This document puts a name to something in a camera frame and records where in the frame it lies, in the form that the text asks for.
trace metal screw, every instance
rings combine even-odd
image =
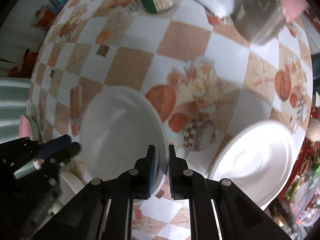
[[[132,169],[132,170],[129,170],[129,174],[130,174],[131,176],[136,176],[136,175],[139,174],[139,171],[136,170],[136,169]]]
[[[57,184],[56,180],[53,178],[48,179],[48,182],[51,186],[55,186]]]
[[[222,185],[223,186],[230,186],[231,185],[231,180],[230,179],[223,179],[222,181],[221,181],[221,183],[222,183]]]
[[[193,171],[189,170],[189,169],[188,170],[184,170],[183,174],[186,175],[186,176],[191,176],[193,174]]]
[[[91,184],[94,185],[94,186],[97,186],[101,183],[101,179],[99,178],[94,178],[91,180]]]

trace table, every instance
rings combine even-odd
[[[148,15],[138,0],[68,1],[40,49],[30,87],[27,114],[43,140],[69,134],[80,141],[91,99],[105,85],[124,85],[146,95],[177,155],[204,176],[231,138],[261,120],[285,124],[298,155],[313,79],[301,20],[257,46],[230,18],[215,18],[195,0],[174,2]],[[168,180],[134,210],[135,238],[190,239],[188,202],[171,200]]]

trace white plate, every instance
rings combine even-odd
[[[80,158],[92,177],[103,180],[133,169],[153,144],[156,166],[152,194],[162,186],[169,163],[168,141],[156,110],[136,90],[105,86],[86,109],[81,141]]]
[[[78,177],[70,172],[62,171],[59,174],[61,195],[59,201],[66,205],[78,192],[84,188],[83,183]]]
[[[231,179],[264,209],[286,184],[293,168],[294,143],[280,122],[258,122],[238,134],[218,156],[209,179]]]

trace beige object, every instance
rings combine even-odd
[[[310,118],[306,138],[312,142],[320,141],[320,121],[314,118]]]

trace pink bowl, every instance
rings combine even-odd
[[[29,136],[30,140],[33,141],[31,123],[28,121],[25,115],[22,115],[20,116],[19,122],[19,137],[22,138],[26,136]]]

